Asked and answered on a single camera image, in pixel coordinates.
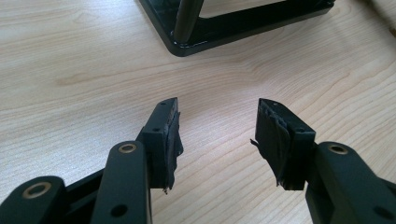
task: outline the wooden table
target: wooden table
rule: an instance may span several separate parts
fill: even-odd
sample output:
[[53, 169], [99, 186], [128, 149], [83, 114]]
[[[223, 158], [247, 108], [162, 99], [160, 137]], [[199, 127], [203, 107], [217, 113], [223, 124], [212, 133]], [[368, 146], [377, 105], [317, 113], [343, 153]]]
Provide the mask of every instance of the wooden table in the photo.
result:
[[[381, 7], [396, 19], [395, 1]], [[174, 96], [185, 151], [174, 189], [151, 191], [154, 223], [311, 222], [249, 143], [259, 98], [396, 182], [396, 39], [357, 0], [186, 58], [138, 0], [2, 1], [0, 76], [0, 202], [36, 176], [69, 185], [103, 168]]]

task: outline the dark object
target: dark object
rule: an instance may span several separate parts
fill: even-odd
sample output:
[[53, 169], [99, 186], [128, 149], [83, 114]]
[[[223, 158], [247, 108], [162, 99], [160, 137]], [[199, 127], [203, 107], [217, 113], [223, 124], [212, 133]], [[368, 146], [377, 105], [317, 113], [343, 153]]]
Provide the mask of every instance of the dark object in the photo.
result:
[[168, 50], [184, 57], [327, 13], [334, 0], [286, 0], [200, 18], [204, 0], [140, 0]]
[[314, 142], [315, 132], [280, 103], [260, 99], [260, 153], [284, 189], [304, 188], [314, 223], [395, 223], [396, 187], [350, 147]]
[[41, 176], [20, 185], [0, 206], [0, 223], [151, 223], [150, 189], [175, 183], [177, 98], [157, 104], [136, 141], [109, 152], [105, 169], [64, 186]]

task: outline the light wood tabletop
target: light wood tabletop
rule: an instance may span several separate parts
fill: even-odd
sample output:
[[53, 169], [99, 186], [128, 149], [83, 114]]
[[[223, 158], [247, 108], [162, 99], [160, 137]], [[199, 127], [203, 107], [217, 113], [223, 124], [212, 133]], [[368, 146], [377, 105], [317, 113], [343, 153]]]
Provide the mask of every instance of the light wood tabletop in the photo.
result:
[[[396, 20], [394, 0], [380, 6]], [[358, 0], [185, 58], [138, 0], [1, 1], [0, 90], [0, 202], [37, 176], [70, 185], [102, 169], [171, 97], [184, 153], [168, 195], [151, 191], [154, 223], [312, 222], [249, 142], [259, 98], [396, 182], [396, 39]]]

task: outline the wood grain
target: wood grain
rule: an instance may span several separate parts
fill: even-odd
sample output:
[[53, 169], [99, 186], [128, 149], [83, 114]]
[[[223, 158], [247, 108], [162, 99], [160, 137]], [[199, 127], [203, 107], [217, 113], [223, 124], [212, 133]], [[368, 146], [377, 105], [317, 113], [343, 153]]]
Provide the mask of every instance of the wood grain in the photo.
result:
[[[381, 7], [396, 19], [395, 1]], [[0, 202], [39, 175], [69, 185], [103, 168], [176, 96], [185, 152], [174, 189], [152, 191], [155, 223], [310, 223], [304, 193], [277, 188], [249, 143], [258, 99], [396, 182], [395, 52], [386, 24], [355, 0], [186, 58], [166, 50], [137, 0], [2, 1]]]

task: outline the black base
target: black base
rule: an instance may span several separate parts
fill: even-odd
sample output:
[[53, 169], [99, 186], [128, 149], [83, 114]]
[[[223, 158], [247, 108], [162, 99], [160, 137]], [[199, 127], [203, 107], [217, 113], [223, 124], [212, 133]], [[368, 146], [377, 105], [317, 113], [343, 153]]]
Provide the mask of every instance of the black base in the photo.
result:
[[140, 3], [165, 46], [178, 57], [313, 18], [327, 13], [334, 5], [332, 0], [319, 1], [314, 6], [283, 1], [213, 18], [198, 18], [188, 41], [178, 43], [174, 38], [174, 30], [180, 0], [140, 0]]

